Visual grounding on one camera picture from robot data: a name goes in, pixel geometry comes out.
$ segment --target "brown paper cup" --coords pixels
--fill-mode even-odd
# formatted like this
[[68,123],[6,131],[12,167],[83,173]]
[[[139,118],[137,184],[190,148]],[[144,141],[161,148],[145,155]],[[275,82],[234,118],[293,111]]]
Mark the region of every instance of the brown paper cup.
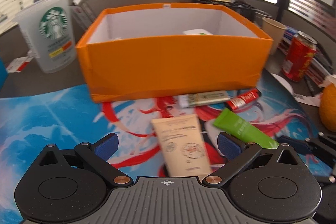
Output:
[[274,54],[279,46],[282,37],[284,36],[285,30],[287,27],[276,20],[271,18],[263,17],[262,19],[262,29],[266,32],[271,38],[273,38],[272,48],[269,51],[269,54]]

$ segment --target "green circular logo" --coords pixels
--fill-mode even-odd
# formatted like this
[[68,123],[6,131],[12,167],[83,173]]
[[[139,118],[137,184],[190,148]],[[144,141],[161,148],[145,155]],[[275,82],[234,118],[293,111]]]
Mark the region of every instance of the green circular logo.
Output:
[[67,29],[68,17],[61,7],[51,8],[40,20],[40,33],[49,39],[61,38]]

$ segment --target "orange fruit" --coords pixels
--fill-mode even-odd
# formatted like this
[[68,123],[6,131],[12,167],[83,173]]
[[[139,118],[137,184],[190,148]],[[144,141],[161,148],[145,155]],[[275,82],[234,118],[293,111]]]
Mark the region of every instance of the orange fruit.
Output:
[[328,85],[323,90],[319,114],[324,126],[336,132],[336,87],[334,84]]

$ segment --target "green tube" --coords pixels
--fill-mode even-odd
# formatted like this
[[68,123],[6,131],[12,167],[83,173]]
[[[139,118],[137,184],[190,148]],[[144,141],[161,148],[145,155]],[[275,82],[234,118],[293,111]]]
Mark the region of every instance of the green tube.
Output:
[[222,111],[213,125],[243,142],[255,142],[262,148],[277,148],[279,145],[277,141],[262,133],[228,108]]

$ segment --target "orange box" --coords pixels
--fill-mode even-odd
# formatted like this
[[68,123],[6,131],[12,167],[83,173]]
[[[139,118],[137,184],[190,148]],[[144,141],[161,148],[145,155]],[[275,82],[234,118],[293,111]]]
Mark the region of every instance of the orange box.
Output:
[[[213,35],[183,35],[192,29]],[[161,3],[104,10],[76,48],[99,103],[253,87],[271,45],[224,6]]]

